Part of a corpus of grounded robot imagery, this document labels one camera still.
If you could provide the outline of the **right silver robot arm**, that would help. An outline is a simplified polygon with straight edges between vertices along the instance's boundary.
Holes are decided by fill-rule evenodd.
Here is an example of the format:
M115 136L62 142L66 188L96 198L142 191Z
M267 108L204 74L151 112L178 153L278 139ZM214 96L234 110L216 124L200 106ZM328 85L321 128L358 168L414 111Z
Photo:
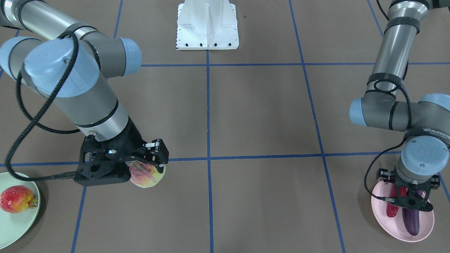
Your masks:
M139 46L128 38L111 38L48 5L43 0L2 0L1 26L28 30L47 41L15 37L1 46L1 68L18 85L27 85L51 99L77 126L77 131L106 144L106 153L122 162L141 162L160 172L168 162L161 139L134 147L125 137L132 120L107 84L112 77L137 73L142 64Z

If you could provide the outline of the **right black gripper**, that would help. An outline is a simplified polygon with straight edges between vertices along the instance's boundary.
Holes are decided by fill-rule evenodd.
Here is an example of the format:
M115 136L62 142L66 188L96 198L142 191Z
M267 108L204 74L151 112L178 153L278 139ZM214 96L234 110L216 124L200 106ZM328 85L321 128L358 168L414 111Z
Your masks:
M163 167L168 163L169 151L162 139L146 143L129 117L125 128L105 141L105 160L109 166L137 161Z

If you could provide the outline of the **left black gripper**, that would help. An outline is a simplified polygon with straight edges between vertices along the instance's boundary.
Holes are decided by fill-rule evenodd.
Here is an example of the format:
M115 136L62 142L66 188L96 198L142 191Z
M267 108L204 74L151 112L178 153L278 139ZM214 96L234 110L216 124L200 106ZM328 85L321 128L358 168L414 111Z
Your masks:
M404 187L411 191L420 190L423 192L430 192L432 189L432 178L427 180L412 180L405 176L399 169L389 171L384 168L379 168L377 171L377 181L384 184L392 183L398 187Z

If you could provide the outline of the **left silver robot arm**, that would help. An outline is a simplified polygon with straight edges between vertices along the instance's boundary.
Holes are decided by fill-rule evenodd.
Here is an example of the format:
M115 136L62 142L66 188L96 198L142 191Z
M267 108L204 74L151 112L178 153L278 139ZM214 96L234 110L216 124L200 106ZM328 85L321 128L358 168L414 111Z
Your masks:
M448 0L392 1L365 94L349 109L354 124L405 133L394 175L408 186L430 182L449 160L449 96L431 93L412 103L403 87L420 23L443 7Z

